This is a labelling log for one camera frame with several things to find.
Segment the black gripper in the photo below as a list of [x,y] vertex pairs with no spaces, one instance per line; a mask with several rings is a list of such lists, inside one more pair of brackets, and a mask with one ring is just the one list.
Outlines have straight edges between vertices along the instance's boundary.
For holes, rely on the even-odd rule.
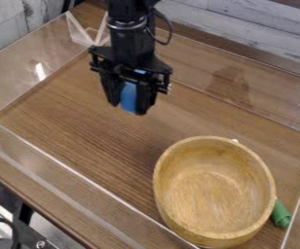
[[91,46],[88,52],[90,70],[100,76],[108,103],[114,107],[119,105],[124,81],[131,81],[136,83],[135,114],[143,116],[155,104],[158,92],[168,92],[171,66],[152,53],[132,60],[128,56],[124,59],[116,58],[111,47]]

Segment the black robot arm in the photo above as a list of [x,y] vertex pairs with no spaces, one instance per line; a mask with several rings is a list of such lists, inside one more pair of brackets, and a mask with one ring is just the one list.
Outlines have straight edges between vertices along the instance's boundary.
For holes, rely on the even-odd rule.
[[167,17],[155,8],[160,0],[107,0],[110,46],[92,45],[90,69],[99,74],[108,103],[143,116],[155,105],[158,93],[167,93],[171,66],[155,56],[155,18],[172,30]]

